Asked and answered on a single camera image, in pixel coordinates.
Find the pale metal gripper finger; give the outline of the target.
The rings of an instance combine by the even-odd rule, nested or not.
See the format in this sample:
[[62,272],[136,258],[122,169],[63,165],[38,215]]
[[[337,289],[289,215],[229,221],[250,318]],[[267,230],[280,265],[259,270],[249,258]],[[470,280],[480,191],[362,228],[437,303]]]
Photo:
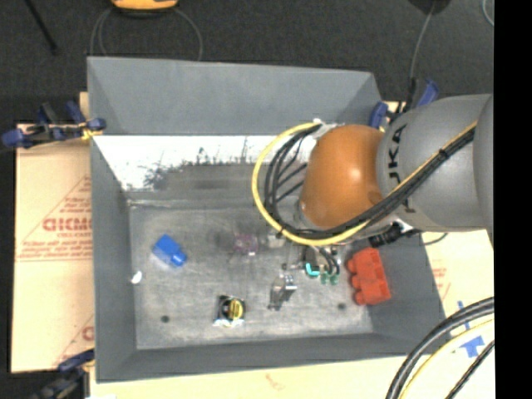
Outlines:
[[291,274],[283,275],[281,277],[280,302],[289,301],[297,289],[298,286],[295,284],[293,276]]
[[278,311],[282,307],[285,277],[280,274],[271,285],[268,310]]

